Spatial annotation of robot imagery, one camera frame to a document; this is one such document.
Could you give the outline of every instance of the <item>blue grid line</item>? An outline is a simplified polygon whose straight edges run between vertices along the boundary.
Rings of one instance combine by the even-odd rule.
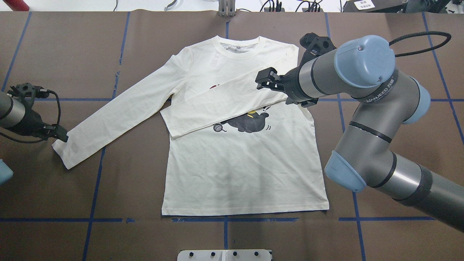
[[[127,36],[127,28],[129,27],[129,19],[130,19],[130,12],[127,12],[126,27],[124,29],[124,36],[122,37],[121,56],[119,57],[119,65],[122,64],[122,55],[124,54],[124,46],[126,45],[126,36]]]
[[[66,102],[66,101],[71,101],[71,102],[109,102],[113,98],[60,98],[60,102]],[[35,102],[56,102],[55,98],[40,98],[36,99]],[[334,98],[320,98],[320,102],[357,102],[355,99],[350,99],[350,98],[340,98],[340,99],[334,99]],[[432,102],[464,102],[464,99],[431,99]]]
[[[338,221],[421,221],[435,220],[429,216],[339,217]]]
[[[117,82],[119,81],[119,74],[121,73],[121,71],[117,71],[116,72],[116,80],[115,80],[115,88],[113,89],[113,96],[111,97],[111,99],[114,99],[116,97],[116,90],[117,90]]]
[[[425,12],[422,12],[422,19],[424,20],[425,30],[428,32],[429,26],[427,25],[427,18],[425,17]],[[430,35],[427,35],[427,37],[429,39],[430,47],[433,47],[432,38],[430,37]],[[461,129],[461,124],[459,123],[458,116],[456,115],[456,111],[454,110],[453,102],[451,101],[450,92],[448,91],[448,86],[446,85],[446,81],[443,76],[443,72],[441,70],[440,62],[438,61],[438,57],[437,57],[437,54],[435,53],[435,50],[432,50],[432,53],[433,53],[433,58],[435,59],[435,63],[437,64],[438,72],[440,73],[440,78],[443,83],[443,87],[445,88],[446,96],[450,103],[451,111],[453,112],[454,121],[456,122],[456,126],[458,127],[459,135],[461,136],[461,141],[464,144],[464,135]]]
[[[93,222],[122,222],[122,218],[94,218]]]
[[[354,212],[356,214],[356,226],[358,227],[359,245],[361,247],[362,261],[366,261],[366,251],[364,249],[364,239],[362,238],[361,221],[359,217],[358,199],[356,193],[352,192],[354,201]]]
[[[90,218],[29,218],[9,217],[0,218],[0,222],[89,222]],[[122,222],[122,218],[96,218],[93,222]]]
[[[60,98],[60,102],[109,102],[112,98]],[[36,99],[34,102],[56,102],[55,98]]]
[[[88,218],[0,218],[0,222],[88,222]]]
[[[226,22],[226,39],[229,39],[229,22]]]
[[[229,220],[227,216],[224,216],[224,249],[229,249],[228,233],[229,232]]]
[[[182,217],[182,218],[173,218],[171,219],[174,223],[180,222],[224,222],[224,218],[201,218],[201,217]]]
[[[327,28],[327,36],[330,37],[330,26],[329,26],[329,16],[327,13],[324,13],[325,15],[325,25]],[[340,94],[337,94],[337,102],[338,102],[338,110],[340,113],[340,121],[342,124],[342,131],[345,132],[345,119],[343,117],[343,108],[342,108],[342,99],[340,97]],[[354,211],[356,213],[356,218],[359,218],[359,210],[358,210],[358,201],[356,199],[356,194],[353,193],[353,202],[354,202]],[[357,227],[358,227],[358,236],[359,236],[359,245],[361,248],[361,257],[363,261],[366,261],[366,252],[364,250],[364,240],[362,238],[362,230],[361,230],[361,222],[359,220],[356,221]]]
[[[95,213],[95,205],[97,204],[98,187],[100,185],[100,177],[102,176],[103,157],[105,156],[105,151],[106,151],[106,147],[103,147],[102,155],[100,156],[100,164],[98,166],[97,182],[95,184],[95,191],[93,193],[92,209],[90,211],[90,220],[89,220],[89,226],[87,227],[87,237],[85,238],[84,253],[82,256],[82,261],[85,261],[87,259],[87,250],[89,249],[90,233],[92,232],[93,215]]]
[[[180,222],[224,222],[225,218],[223,217],[185,217],[185,218],[173,218],[171,219],[174,223]],[[259,217],[259,218],[242,218],[242,217],[228,217],[228,222],[295,222],[297,217]]]
[[[433,102],[464,102],[464,99],[431,99]]]
[[[229,218],[229,222],[295,222],[297,217],[258,217],[258,218]]]
[[[29,25],[29,20],[31,20],[32,12],[29,12],[27,16],[26,23],[24,24],[23,32],[21,33],[21,37],[19,38],[18,45],[16,46],[16,50],[14,51],[13,58],[11,59],[10,67],[8,68],[8,72],[6,73],[5,80],[3,81],[3,86],[1,91],[5,90],[6,83],[8,82],[8,78],[10,78],[11,70],[13,69],[13,64],[16,59],[16,55],[18,55],[19,47],[21,46],[21,42],[23,41],[24,34],[26,33],[27,26]]]

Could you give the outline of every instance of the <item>folded sleeve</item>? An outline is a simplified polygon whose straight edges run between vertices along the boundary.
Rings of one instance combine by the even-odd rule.
[[[298,50],[273,64],[278,72],[287,72],[296,66]],[[288,96],[269,89],[257,90],[255,83],[258,71],[263,66],[245,75],[229,80],[202,94],[183,102],[172,104],[161,115],[173,138],[203,129],[260,107],[285,100]]]
[[[155,114],[186,78],[192,63],[188,48],[111,100],[68,132],[68,141],[57,140],[53,149],[67,169],[74,167],[123,133]]]

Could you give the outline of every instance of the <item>graphic print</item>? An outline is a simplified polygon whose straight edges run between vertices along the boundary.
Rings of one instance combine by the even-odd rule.
[[[263,111],[266,111],[269,109],[270,106],[264,107]],[[215,124],[213,126],[213,129],[215,132],[220,132],[224,131],[227,132],[226,130],[223,129],[224,124],[229,124],[232,127],[235,127],[238,129],[240,132],[247,132],[247,133],[253,133],[253,132],[258,132],[262,131],[264,127],[266,126],[266,118],[269,117],[269,113],[267,112],[262,112],[259,114],[257,111],[249,111],[244,115],[228,119],[226,121],[221,122],[220,124]],[[266,130],[270,130],[271,126],[267,125]]]

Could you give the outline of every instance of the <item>neckline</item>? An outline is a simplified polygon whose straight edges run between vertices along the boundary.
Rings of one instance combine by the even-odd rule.
[[[215,36],[213,38],[213,43],[214,43],[214,47],[216,48],[216,50],[222,55],[228,58],[232,58],[232,59],[247,59],[247,58],[254,56],[256,53],[258,53],[263,48],[265,41],[266,41],[266,38],[262,36],[258,36],[255,39],[242,40],[242,41],[226,39],[220,36]],[[224,49],[221,43],[233,45],[233,46],[240,46],[240,47],[245,47],[245,46],[250,46],[250,45],[257,45],[257,46],[249,50],[248,52],[233,53],[233,52],[229,52],[228,50]]]

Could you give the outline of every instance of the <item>white long-sleeve t-shirt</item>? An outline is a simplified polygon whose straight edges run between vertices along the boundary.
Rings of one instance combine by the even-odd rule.
[[[259,70],[286,72],[297,58],[295,45],[264,37],[185,47],[53,148],[70,169],[173,95],[161,111],[170,133],[163,215],[328,209],[311,114],[254,82]]]

